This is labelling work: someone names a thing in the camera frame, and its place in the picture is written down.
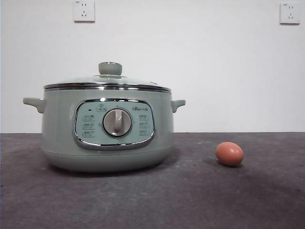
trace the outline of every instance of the electric hot pot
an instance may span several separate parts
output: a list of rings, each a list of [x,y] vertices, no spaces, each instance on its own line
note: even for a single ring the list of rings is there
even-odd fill
[[[153,82],[100,75],[44,86],[44,98],[24,98],[42,117],[41,148],[54,166],[83,172],[137,169],[162,162],[173,147],[173,113],[185,100]]]

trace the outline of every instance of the lid knob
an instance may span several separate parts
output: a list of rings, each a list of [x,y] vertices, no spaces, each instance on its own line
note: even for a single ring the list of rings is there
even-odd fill
[[[121,75],[122,65],[115,62],[99,63],[99,72],[101,75]]]

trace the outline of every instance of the control panel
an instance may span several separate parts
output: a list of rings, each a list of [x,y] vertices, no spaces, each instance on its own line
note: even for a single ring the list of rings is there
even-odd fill
[[[78,105],[73,134],[88,149],[130,149],[147,145],[155,133],[154,116],[146,101],[92,99]]]

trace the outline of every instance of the egg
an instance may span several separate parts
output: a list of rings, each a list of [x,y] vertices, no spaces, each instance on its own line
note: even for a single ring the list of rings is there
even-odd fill
[[[236,166],[243,161],[244,152],[233,142],[222,142],[216,148],[216,157],[227,166]]]

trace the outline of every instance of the white wall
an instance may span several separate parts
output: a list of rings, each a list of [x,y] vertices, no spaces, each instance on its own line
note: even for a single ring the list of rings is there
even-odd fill
[[[303,24],[281,26],[277,0],[96,0],[96,22],[81,24],[72,0],[2,0],[1,131],[40,132],[22,98],[103,61],[186,99],[177,132],[305,131],[300,2]]]

